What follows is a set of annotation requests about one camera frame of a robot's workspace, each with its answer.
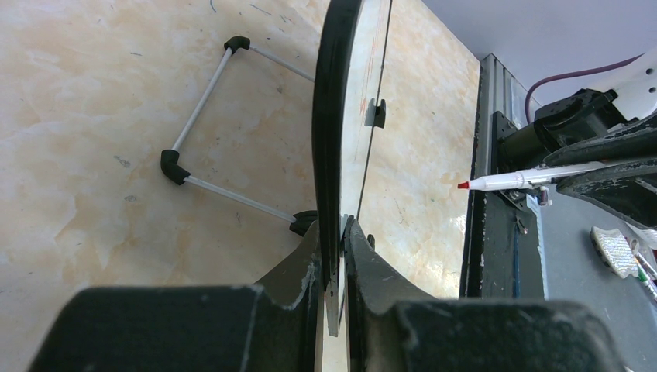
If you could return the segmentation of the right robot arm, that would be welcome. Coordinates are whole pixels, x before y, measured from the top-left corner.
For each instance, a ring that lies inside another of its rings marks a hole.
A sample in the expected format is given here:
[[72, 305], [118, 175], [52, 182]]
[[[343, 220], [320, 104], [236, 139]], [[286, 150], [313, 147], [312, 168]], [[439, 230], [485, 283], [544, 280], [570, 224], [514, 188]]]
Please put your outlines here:
[[643, 229], [656, 227], [656, 51], [544, 105], [533, 122], [502, 136], [493, 168], [519, 171], [594, 161], [599, 170], [556, 178], [556, 190]]

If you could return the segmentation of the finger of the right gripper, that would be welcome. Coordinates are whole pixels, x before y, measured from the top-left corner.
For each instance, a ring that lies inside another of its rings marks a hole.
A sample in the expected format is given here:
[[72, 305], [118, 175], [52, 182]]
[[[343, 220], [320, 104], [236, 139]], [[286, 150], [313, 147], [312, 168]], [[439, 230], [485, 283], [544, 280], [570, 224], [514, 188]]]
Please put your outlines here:
[[558, 167], [655, 155], [656, 113], [654, 112], [630, 126], [563, 147], [550, 153], [543, 162], [549, 167]]
[[589, 202], [640, 229], [656, 229], [656, 159], [643, 158], [573, 175], [558, 193]]

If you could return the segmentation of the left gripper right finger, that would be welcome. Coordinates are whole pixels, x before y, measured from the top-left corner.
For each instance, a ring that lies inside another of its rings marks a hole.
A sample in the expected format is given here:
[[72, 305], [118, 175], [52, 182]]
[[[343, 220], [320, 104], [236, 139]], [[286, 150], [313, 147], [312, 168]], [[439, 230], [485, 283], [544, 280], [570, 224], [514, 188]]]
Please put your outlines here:
[[603, 322], [571, 301], [441, 300], [344, 230], [351, 371], [621, 371]]

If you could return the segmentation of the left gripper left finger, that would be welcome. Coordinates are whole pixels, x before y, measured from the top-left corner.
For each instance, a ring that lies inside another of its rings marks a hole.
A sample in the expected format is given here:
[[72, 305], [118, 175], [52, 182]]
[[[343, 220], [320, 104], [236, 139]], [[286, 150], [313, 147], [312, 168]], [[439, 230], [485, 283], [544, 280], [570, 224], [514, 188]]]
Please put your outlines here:
[[318, 371], [319, 231], [256, 283], [98, 287], [60, 311], [32, 371]]

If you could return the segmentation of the black framed whiteboard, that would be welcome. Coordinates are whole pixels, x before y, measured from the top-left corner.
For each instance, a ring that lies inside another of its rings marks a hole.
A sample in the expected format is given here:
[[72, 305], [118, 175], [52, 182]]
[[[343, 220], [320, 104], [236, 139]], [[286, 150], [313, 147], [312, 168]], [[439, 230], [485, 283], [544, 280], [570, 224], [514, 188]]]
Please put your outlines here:
[[346, 230], [359, 216], [373, 131], [383, 128], [386, 102], [380, 95], [390, 29], [389, 1], [332, 1], [328, 4], [318, 48], [311, 110], [311, 148], [317, 208], [289, 215], [192, 176], [179, 164], [180, 148], [193, 128], [230, 58], [251, 50], [284, 65], [245, 36], [225, 42], [212, 79], [173, 146], [160, 155], [163, 175], [175, 184], [190, 183], [287, 221], [303, 235], [318, 224], [322, 282], [328, 333], [337, 336], [344, 309], [342, 275]]

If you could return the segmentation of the red whiteboard marker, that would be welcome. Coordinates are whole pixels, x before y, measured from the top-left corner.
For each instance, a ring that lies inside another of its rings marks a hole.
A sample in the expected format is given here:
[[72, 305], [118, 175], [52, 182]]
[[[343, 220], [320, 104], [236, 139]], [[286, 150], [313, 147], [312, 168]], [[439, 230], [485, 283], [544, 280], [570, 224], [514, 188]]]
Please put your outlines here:
[[560, 167], [539, 167], [515, 172], [492, 174], [478, 177], [457, 184], [458, 189], [475, 191], [502, 191], [515, 189], [532, 189], [551, 184], [557, 178], [595, 171], [604, 167], [617, 165], [617, 162], [603, 163], [593, 161]]

